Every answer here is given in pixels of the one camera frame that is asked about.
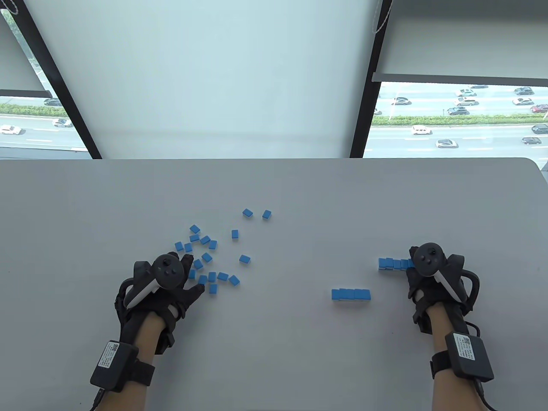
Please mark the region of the person's left hand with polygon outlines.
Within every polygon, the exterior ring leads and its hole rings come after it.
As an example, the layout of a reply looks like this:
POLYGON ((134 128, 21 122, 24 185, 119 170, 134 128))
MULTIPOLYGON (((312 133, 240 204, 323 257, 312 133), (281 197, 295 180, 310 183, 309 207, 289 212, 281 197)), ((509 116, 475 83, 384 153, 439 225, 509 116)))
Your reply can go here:
POLYGON ((122 282, 115 299, 121 325, 119 341, 134 345, 146 317, 154 313, 164 321, 155 354, 161 355, 173 346, 177 321, 184 319, 188 308, 205 290, 202 284, 184 288, 193 262, 190 254, 180 258, 176 252, 168 252, 153 263, 134 263, 133 276, 122 282))

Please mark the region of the person's right hand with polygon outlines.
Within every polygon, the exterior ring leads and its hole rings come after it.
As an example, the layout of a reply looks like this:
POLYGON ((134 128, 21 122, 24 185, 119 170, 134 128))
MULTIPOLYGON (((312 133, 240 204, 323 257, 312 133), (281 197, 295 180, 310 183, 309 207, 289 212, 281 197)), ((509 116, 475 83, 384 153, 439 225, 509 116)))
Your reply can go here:
POLYGON ((457 333, 468 334, 465 316, 474 308, 480 291, 480 279, 464 269, 465 258, 447 257, 437 243, 427 242, 409 249, 412 265, 407 268, 408 298, 415 304, 413 323, 421 333, 432 334, 427 309, 441 303, 457 333))

